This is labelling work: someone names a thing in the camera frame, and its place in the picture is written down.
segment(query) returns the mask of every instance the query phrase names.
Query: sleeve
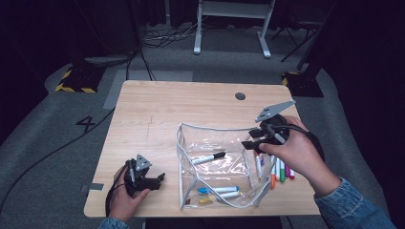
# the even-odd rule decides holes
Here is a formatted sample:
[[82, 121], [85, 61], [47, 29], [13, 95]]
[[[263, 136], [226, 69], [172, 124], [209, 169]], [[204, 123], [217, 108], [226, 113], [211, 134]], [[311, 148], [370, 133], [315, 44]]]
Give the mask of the sleeve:
[[129, 226], [118, 219], [106, 218], [101, 223], [98, 229], [130, 229]]
[[331, 194], [315, 197], [321, 215], [333, 228], [395, 228], [384, 212], [364, 198], [347, 180]]

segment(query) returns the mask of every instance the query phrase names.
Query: blue marker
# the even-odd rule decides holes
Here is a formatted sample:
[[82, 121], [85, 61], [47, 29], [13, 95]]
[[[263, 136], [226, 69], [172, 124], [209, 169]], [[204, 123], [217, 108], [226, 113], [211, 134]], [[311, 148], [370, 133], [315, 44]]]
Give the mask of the blue marker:
[[[221, 188], [213, 188], [213, 190], [217, 193], [225, 193], [225, 192], [237, 192], [239, 191], [238, 186], [231, 186], [231, 187], [221, 187]], [[199, 193], [206, 194], [209, 190], [207, 188], [199, 188]]]

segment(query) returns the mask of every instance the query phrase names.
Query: wooden table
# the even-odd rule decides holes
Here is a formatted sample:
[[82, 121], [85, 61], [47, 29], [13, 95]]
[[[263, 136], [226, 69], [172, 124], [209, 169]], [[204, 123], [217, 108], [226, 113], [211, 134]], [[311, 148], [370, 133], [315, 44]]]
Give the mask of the wooden table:
[[[238, 100], [236, 93], [245, 94]], [[296, 179], [277, 183], [259, 207], [228, 206], [180, 210], [179, 160], [176, 131], [181, 122], [213, 128], [256, 127], [255, 117], [265, 107], [291, 100], [288, 88], [279, 85], [190, 82], [126, 81], [96, 168], [84, 207], [87, 217], [105, 217], [104, 202], [116, 171], [131, 157], [145, 156], [153, 165], [147, 177], [166, 173], [158, 191], [152, 191], [136, 212], [137, 217], [235, 217], [319, 215], [309, 182]], [[295, 106], [282, 115], [298, 116]]]

